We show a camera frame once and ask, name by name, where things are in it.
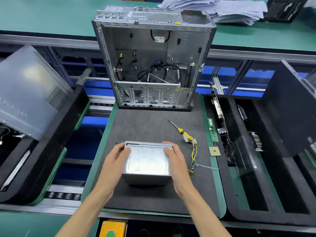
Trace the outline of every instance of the hand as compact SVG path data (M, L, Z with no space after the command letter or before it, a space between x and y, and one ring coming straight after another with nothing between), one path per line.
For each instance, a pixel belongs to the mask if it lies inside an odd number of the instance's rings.
M188 167L178 145L171 142L163 143L172 144L173 150L165 147L163 151L170 158L170 171L174 189L182 199L188 191L195 190L188 172Z
M114 188L121 178L124 162L131 151L130 148L124 149L124 146L124 142L117 144L106 156L100 176L93 189L94 192L101 195L105 203L112 197Z

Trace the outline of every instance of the green circuit board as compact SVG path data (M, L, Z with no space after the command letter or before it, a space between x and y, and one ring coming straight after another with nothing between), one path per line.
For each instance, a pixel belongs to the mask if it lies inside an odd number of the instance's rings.
M218 137L217 137L217 130L215 128L215 123L212 118L208 118L207 122L209 124L209 129L210 129L210 135L211 135L211 140L212 142L218 142Z

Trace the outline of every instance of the pile of paper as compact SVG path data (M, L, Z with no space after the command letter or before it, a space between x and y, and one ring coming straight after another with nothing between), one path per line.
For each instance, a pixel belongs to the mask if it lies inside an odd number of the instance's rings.
M263 18L263 12L267 11L264 1L220 0L213 21L215 23L244 23L251 26L255 21Z
M218 3L219 0L163 0L158 7L183 10L201 10L207 11L208 14L215 14Z

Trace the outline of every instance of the green button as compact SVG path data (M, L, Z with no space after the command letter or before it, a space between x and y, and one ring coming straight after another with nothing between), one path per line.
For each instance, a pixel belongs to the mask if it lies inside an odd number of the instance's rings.
M110 230L107 234L106 237L114 237L115 236L115 232Z

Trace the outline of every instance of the black anti-static mat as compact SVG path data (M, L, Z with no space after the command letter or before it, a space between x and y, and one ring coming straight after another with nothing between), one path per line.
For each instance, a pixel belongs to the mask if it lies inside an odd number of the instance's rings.
M200 165L211 166L200 98L201 96L195 93L193 96L194 107L191 112L117 110L92 186L95 186L99 177L99 171L101 171L104 162L103 158L112 150L115 143L124 141L154 143L170 141L176 143L183 152L189 166L192 144L185 143L182 135L168 120L171 120L178 127L188 132L189 135L196 138L198 146L196 162ZM191 174L191 180L216 216L220 217L212 170L205 167L196 167L194 174ZM133 187L128 186L121 178L114 190L113 197L105 207L131 211L188 214L184 203L174 191L172 181L164 187Z

